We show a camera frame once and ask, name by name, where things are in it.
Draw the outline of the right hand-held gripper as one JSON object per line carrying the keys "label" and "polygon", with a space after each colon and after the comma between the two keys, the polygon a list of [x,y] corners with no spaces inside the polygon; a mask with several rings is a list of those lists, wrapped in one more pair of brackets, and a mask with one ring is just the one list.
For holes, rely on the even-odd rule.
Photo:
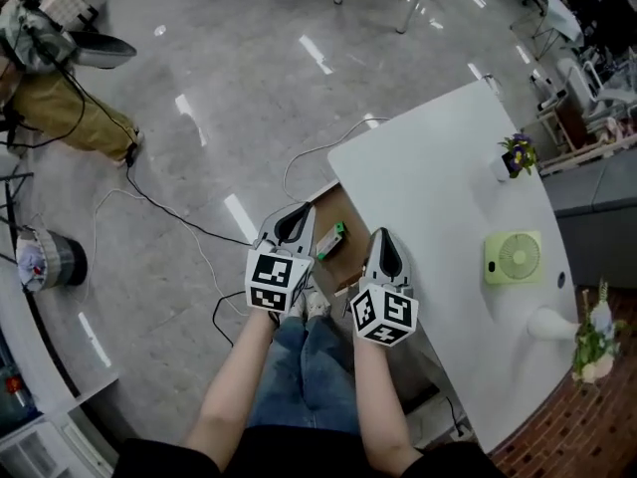
{"label": "right hand-held gripper", "polygon": [[410,279],[411,263],[401,243],[387,228],[375,230],[359,292],[349,300],[358,338],[391,348],[416,332],[419,302]]}

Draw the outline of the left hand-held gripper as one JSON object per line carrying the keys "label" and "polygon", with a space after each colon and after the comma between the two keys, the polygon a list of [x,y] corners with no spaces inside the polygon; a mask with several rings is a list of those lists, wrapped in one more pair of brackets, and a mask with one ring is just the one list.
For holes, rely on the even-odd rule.
{"label": "left hand-held gripper", "polygon": [[248,251],[245,271],[247,305],[285,314],[307,286],[312,257],[316,209],[309,202],[294,203],[268,216],[258,240]]}

